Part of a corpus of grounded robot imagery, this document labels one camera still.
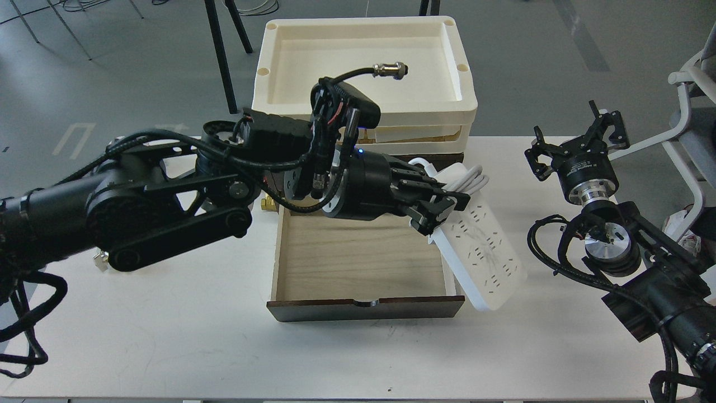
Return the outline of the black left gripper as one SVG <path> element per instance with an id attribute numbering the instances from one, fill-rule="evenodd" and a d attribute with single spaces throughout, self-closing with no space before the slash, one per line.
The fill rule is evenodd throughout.
<path id="1" fill-rule="evenodd" d="M 356 152 L 350 159 L 338 192 L 322 207 L 325 216 L 337 219 L 373 221 L 390 214 L 410 217 L 410 226 L 424 236 L 470 201 L 466 193 L 445 191 L 424 168 L 376 152 Z M 400 196 L 434 196 L 433 200 L 405 206 Z"/>

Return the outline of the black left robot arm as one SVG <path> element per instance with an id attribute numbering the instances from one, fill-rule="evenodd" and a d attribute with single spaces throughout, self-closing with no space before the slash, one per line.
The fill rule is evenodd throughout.
<path id="1" fill-rule="evenodd" d="M 261 193 L 299 214 L 371 221 L 409 217 L 431 235 L 467 207 L 470 191 L 419 166 L 358 147 L 379 106 L 351 77 L 321 77 L 311 118 L 246 108 L 235 121 L 205 123 L 197 139 L 164 129 L 117 138 L 87 166 L 56 184 L 2 199 L 2 304 L 16 321 L 2 341 L 23 335 L 25 354 L 2 354 L 9 378 L 25 378 L 48 355 L 35 326 L 67 295 L 64 278 L 44 268 L 96 247 L 111 268 L 131 272 L 227 237 L 244 237 Z"/>

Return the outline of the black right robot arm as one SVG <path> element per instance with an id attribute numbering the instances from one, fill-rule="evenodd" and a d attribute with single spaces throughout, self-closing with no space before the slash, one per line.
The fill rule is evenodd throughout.
<path id="1" fill-rule="evenodd" d="M 526 235 L 534 257 L 554 275 L 604 291 L 604 304 L 637 340 L 659 336 L 665 367 L 648 386 L 654 402 L 674 402 L 680 385 L 713 402 L 714 306 L 701 275 L 706 266 L 642 217 L 632 201 L 614 203 L 619 188 L 609 152 L 630 140 L 619 111 L 599 110 L 583 135 L 550 144 L 538 126 L 525 156 L 540 181 L 555 174 L 563 198 L 581 208 L 566 219 L 553 214 Z"/>

